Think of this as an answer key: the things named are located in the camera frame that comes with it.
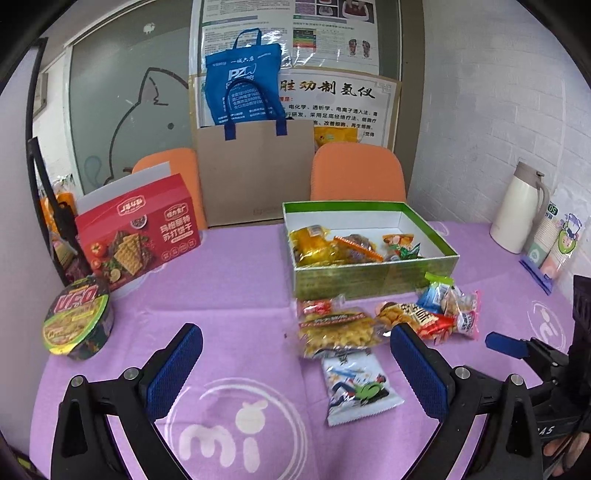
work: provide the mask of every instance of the orange chair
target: orange chair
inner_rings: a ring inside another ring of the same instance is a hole
[[[200,230],[207,230],[207,222],[203,213],[203,202],[201,200],[201,184],[199,183],[199,169],[197,168],[197,154],[195,150],[191,148],[173,148],[148,155],[135,164],[132,173],[164,162],[170,163],[171,174],[181,174],[187,190],[193,199],[197,227]]]
[[[314,156],[310,199],[406,202],[400,162],[387,148],[327,143]]]

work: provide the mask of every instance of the thermos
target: thermos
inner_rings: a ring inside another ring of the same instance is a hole
[[[491,226],[491,237],[501,247],[518,254],[532,227],[539,223],[550,201],[550,191],[536,169],[519,162],[505,193],[505,198]],[[540,205],[540,191],[543,199]]]

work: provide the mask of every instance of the soda cracker box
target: soda cracker box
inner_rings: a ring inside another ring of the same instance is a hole
[[[76,225],[93,272],[111,291],[200,244],[193,201],[179,174],[82,213]]]

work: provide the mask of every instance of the cardboard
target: cardboard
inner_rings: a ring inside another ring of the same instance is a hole
[[[193,201],[179,174],[82,213],[76,225],[93,272],[111,291],[200,244]]]
[[[234,140],[200,128],[196,146],[209,226],[281,219],[283,202],[310,200],[312,120],[288,120],[280,136],[273,120],[238,123]]]

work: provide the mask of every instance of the plastic wrapper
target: plastic wrapper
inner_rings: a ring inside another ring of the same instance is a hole
[[[337,295],[333,299],[298,300],[297,315],[301,317],[311,314],[325,315],[327,313],[337,312],[343,308],[344,303],[344,295]]]
[[[322,370],[330,397],[327,420],[331,427],[404,403],[370,352],[325,358]]]
[[[305,358],[323,358],[364,350],[384,340],[385,328],[361,309],[310,314],[300,322]]]
[[[454,318],[432,313],[414,303],[381,303],[376,308],[376,320],[388,330],[399,323],[408,323],[423,340],[439,343],[447,339],[454,329]]]
[[[326,239],[329,232],[320,225],[311,225],[290,233],[295,263],[298,267],[318,267],[339,262],[339,249]]]
[[[425,273],[425,278],[430,285],[417,300],[417,305],[432,313],[443,313],[441,302],[449,287],[453,285],[453,279]]]
[[[457,287],[450,287],[441,306],[444,314],[454,318],[454,332],[469,338],[478,338],[478,317],[480,315],[480,292],[464,294]]]
[[[335,243],[348,263],[383,262],[384,258],[376,252],[376,246],[363,235],[336,236]]]
[[[357,143],[358,129],[357,127],[314,127],[314,140],[318,147],[331,142]]]
[[[413,233],[384,235],[382,238],[388,245],[388,253],[384,257],[386,262],[418,258],[421,244],[413,245]]]

